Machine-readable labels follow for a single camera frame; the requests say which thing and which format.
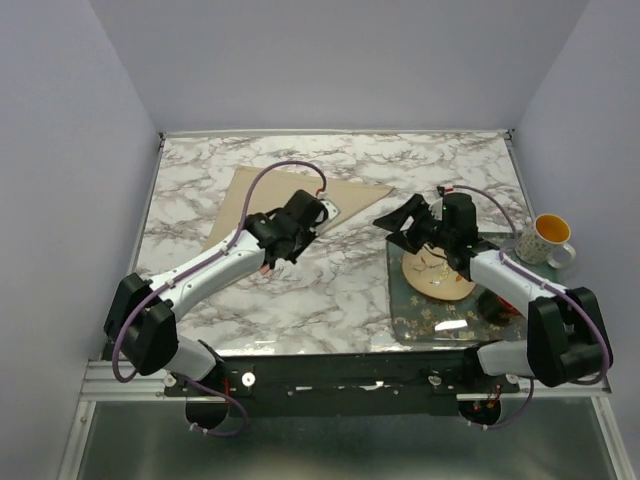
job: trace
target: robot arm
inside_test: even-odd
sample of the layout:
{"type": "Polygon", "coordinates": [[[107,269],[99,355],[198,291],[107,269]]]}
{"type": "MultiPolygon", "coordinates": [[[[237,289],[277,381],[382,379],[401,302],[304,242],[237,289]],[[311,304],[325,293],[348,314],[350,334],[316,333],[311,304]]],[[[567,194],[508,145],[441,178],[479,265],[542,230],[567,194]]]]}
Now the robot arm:
{"type": "Polygon", "coordinates": [[[204,378],[215,367],[217,356],[203,342],[178,335],[177,322],[200,301],[263,267],[273,268],[276,260],[295,263],[339,213],[330,200],[298,190],[284,207],[247,216],[239,235],[232,232],[185,264],[146,281],[136,273],[125,277],[116,291],[105,333],[115,342],[133,309],[157,293],[126,330],[122,352],[142,375],[164,368],[194,380],[204,378]],[[197,268],[212,252],[223,253],[197,268]],[[175,281],[176,277],[185,278],[175,281]]]}
{"type": "Polygon", "coordinates": [[[481,373],[512,373],[553,387],[597,372],[605,352],[572,304],[586,312],[604,339],[610,365],[611,347],[593,292],[567,289],[523,267],[517,267],[518,273],[496,245],[478,235],[471,197],[441,193],[441,209],[416,194],[374,225],[391,231],[387,240],[410,253],[417,253],[425,244],[442,248],[453,270],[499,295],[527,318],[527,340],[491,342],[471,349],[481,373]],[[413,223],[403,230],[409,218],[413,223]]]}

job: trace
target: gray wall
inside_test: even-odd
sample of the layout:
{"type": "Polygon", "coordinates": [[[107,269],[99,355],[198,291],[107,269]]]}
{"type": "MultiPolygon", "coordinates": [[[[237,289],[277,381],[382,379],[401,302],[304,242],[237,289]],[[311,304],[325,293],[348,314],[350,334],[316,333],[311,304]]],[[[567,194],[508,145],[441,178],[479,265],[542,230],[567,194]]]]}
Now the gray wall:
{"type": "Polygon", "coordinates": [[[164,131],[514,127],[587,0],[91,0],[164,131]]]}
{"type": "Polygon", "coordinates": [[[158,137],[86,0],[0,4],[0,477],[53,479],[158,137]]]}
{"type": "Polygon", "coordinates": [[[566,217],[570,284],[600,301],[615,365],[613,407],[640,473],[640,2],[593,0],[517,129],[537,212],[566,217]]]}

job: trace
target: marble tabletop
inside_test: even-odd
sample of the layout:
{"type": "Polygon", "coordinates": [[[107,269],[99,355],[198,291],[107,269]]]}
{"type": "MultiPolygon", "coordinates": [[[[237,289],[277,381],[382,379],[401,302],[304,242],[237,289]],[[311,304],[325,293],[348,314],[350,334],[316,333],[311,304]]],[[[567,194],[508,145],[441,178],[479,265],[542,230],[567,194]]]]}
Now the marble tabletop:
{"type": "MultiPolygon", "coordinates": [[[[266,167],[284,159],[310,161],[329,177],[394,190],[316,240],[297,265],[280,262],[269,277],[252,275],[185,316],[179,332],[204,340],[222,355],[410,348],[393,337],[386,233],[371,222],[413,193],[430,201],[436,198],[436,185],[467,184],[494,195],[519,228],[528,219],[499,132],[169,138],[137,271],[161,273],[199,254],[236,167],[266,167]]],[[[475,197],[474,202],[480,231],[509,231],[491,203],[475,197]]]]}

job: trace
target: metal frame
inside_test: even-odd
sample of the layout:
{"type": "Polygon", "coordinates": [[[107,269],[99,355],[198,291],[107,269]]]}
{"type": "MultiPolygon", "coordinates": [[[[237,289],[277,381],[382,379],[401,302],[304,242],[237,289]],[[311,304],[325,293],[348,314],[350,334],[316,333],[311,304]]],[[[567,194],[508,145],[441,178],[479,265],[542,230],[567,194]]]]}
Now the metal frame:
{"type": "MultiPolygon", "coordinates": [[[[155,167],[155,176],[151,182],[151,186],[147,196],[147,205],[143,218],[141,219],[140,229],[137,235],[137,244],[132,252],[131,262],[129,264],[129,271],[133,271],[135,268],[140,247],[142,244],[142,237],[144,234],[144,227],[146,224],[149,208],[151,206],[151,200],[153,197],[153,190],[155,188],[155,182],[157,179],[158,170],[160,168],[160,161],[162,159],[162,153],[165,143],[165,138],[184,138],[184,137],[224,137],[224,136],[262,136],[262,135],[321,135],[321,134],[376,134],[376,133],[439,133],[439,132],[462,132],[469,130],[414,130],[414,131],[395,131],[395,130],[250,130],[250,131],[236,131],[236,130],[218,130],[218,131],[204,131],[204,132],[175,132],[169,134],[161,134],[161,143],[158,153],[158,160],[155,167]]],[[[476,130],[478,132],[494,131],[495,130],[476,130]]],[[[513,143],[512,143],[512,131],[499,131],[503,134],[507,150],[509,152],[511,161],[513,163],[520,188],[523,191],[527,208],[532,216],[534,211],[531,205],[530,197],[522,181],[521,171],[515,156],[513,143]]],[[[80,398],[76,415],[73,420],[69,440],[65,449],[62,464],[58,474],[58,480],[73,480],[76,479],[80,473],[80,466],[82,457],[84,455],[87,440],[89,438],[91,423],[95,412],[97,402],[137,402],[137,401],[180,401],[185,402],[184,398],[170,398],[164,395],[164,383],[163,379],[166,376],[164,371],[158,372],[154,375],[147,377],[138,376],[132,382],[127,384],[120,384],[113,378],[111,371],[111,365],[105,361],[91,361],[87,365],[85,378],[82,384],[80,392],[80,398]]],[[[528,393],[528,381],[522,380],[520,383],[521,392],[515,394],[505,394],[504,397],[510,398],[524,398],[528,393]]],[[[615,474],[620,480],[636,480],[631,463],[629,461],[627,452],[618,429],[618,425],[615,421],[613,411],[611,410],[611,404],[607,395],[611,393],[611,390],[607,382],[602,382],[599,385],[592,387],[582,387],[576,385],[563,385],[556,388],[547,388],[544,385],[536,382],[536,398],[567,398],[567,397],[591,397],[594,411],[597,416],[606,446],[614,466],[615,474]]],[[[486,398],[486,394],[461,394],[457,396],[458,400],[481,400],[486,398]]],[[[221,399],[201,397],[199,401],[220,402],[221,399]]]]}

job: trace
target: patterned mug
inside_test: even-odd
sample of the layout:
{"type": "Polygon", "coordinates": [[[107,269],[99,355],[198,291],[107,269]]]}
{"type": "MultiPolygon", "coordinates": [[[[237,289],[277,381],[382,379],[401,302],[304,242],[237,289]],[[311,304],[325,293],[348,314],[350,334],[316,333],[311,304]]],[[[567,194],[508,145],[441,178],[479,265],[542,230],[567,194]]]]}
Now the patterned mug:
{"type": "Polygon", "coordinates": [[[571,229],[567,222],[557,215],[545,213],[525,228],[516,244],[516,254],[523,262],[536,265],[547,262],[553,268],[564,268],[576,259],[576,250],[567,243],[571,229]],[[559,262],[554,258],[558,250],[565,250],[569,258],[559,262]]]}

